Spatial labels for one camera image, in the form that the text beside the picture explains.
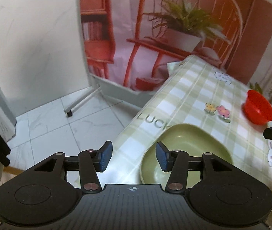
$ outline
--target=green bowl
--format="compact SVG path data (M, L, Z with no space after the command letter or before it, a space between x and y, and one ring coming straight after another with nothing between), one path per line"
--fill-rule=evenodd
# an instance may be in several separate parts
M211 152L228 163L233 163L226 147L214 137L191 124L177 124L167 129L144 154L141 161L140 179L143 184L161 184L166 186L170 172L161 170L155 156L155 145L162 141L169 150L183 150L190 156L201 157L204 152ZM191 188L200 181L200 171L189 171L187 187Z

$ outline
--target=marble wall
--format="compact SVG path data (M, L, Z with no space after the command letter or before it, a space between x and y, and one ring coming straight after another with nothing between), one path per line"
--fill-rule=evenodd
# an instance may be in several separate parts
M89 86L78 0L0 0L0 87L15 115Z

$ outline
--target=blue gripper pad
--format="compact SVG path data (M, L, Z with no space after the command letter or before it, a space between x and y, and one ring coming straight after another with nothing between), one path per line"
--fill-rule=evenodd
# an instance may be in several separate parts
M111 159L111 156L112 156L112 142L107 141L102 146L102 148L105 147L105 145L106 145L106 149L101 154L100 172L104 172L106 170L106 167L107 167L107 165Z
M164 152L164 150L162 149L159 143L156 144L155 155L161 167L161 170L163 172L167 172L168 171L167 153Z

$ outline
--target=photo backdrop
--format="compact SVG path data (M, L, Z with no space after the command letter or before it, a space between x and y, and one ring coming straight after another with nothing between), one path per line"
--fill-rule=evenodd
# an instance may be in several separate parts
M224 37L213 38L157 27L164 21L152 13L166 13L167 1L183 0L80 0L90 72L132 90L157 90L168 62L195 54L272 102L272 0L184 0L222 27Z

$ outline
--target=plaid tablecloth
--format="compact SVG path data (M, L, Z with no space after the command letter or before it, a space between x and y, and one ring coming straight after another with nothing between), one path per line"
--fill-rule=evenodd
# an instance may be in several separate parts
M236 167L272 190L264 129L250 123L241 110L248 90L204 60L188 57L117 137L110 171L99 174L100 179L107 183L106 175L112 173L110 183L140 183L140 163L147 149L170 126L189 123L214 136L228 149ZM222 120L218 111L215 115L207 113L209 104L224 106L230 111L230 118ZM267 223L272 226L272 212Z

